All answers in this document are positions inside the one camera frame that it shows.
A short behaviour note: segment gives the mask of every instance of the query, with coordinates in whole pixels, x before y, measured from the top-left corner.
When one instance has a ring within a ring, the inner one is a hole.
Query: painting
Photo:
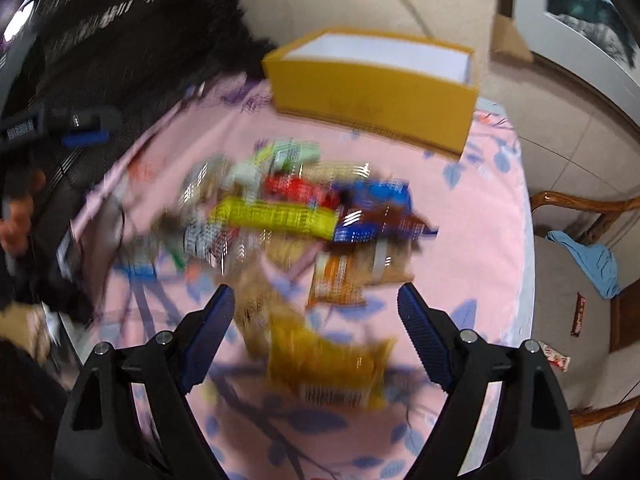
[[[512,18],[530,51],[640,126],[640,48],[611,0],[514,0]]]
[[[547,0],[546,10],[638,80],[634,77],[638,44],[611,0]]]

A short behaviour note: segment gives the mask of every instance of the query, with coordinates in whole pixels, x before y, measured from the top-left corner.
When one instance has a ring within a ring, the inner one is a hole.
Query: pink tablecloth
[[[186,173],[206,156],[225,153],[240,161],[259,140],[312,140],[323,159],[372,162],[383,173],[409,181],[414,209],[440,227],[438,237],[421,241],[414,253],[416,287],[460,328],[473,328],[490,342],[513,342],[526,260],[526,186],[518,137],[505,117],[478,110],[462,159],[453,162],[382,137],[279,116],[270,102],[267,82],[240,77],[222,80],[201,101],[176,108],[89,198],[74,223],[76,235],[112,191],[123,197],[126,235],[143,233],[154,216],[175,204]],[[214,290],[206,274],[196,267],[181,272],[167,254],[160,254],[156,267],[155,276],[111,272],[106,314],[92,329],[91,344],[142,344],[203,307]],[[302,306],[309,281],[306,276],[299,285],[282,280],[276,285]],[[397,290],[370,288],[366,306],[322,306],[307,315],[313,329],[342,341],[362,340],[365,330],[380,338],[398,337],[386,378],[390,405],[379,412],[314,408],[270,390],[263,367],[249,360],[231,325],[209,380],[188,397],[229,478],[365,480],[401,478],[407,472],[446,396],[429,382],[404,332]],[[144,391],[135,393],[140,418],[148,424]],[[496,394],[496,389],[489,392],[486,407],[495,407]],[[487,437],[479,438],[485,446]]]

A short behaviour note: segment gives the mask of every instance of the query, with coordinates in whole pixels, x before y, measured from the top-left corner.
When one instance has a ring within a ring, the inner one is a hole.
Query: orange snack package
[[[318,303],[360,306],[366,303],[356,283],[356,260],[350,247],[333,248],[316,258],[307,308]]]

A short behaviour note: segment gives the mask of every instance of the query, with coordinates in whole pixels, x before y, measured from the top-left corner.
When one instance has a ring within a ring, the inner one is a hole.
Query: open cardboard box
[[[471,48],[332,28],[271,52],[263,63],[279,112],[462,155],[478,98]]]

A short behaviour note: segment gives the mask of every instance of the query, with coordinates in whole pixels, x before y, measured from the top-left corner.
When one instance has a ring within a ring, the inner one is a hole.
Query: blue snack package
[[[332,184],[332,189],[348,196],[349,207],[375,209],[383,205],[402,208],[412,212],[409,183],[402,180],[363,180]]]

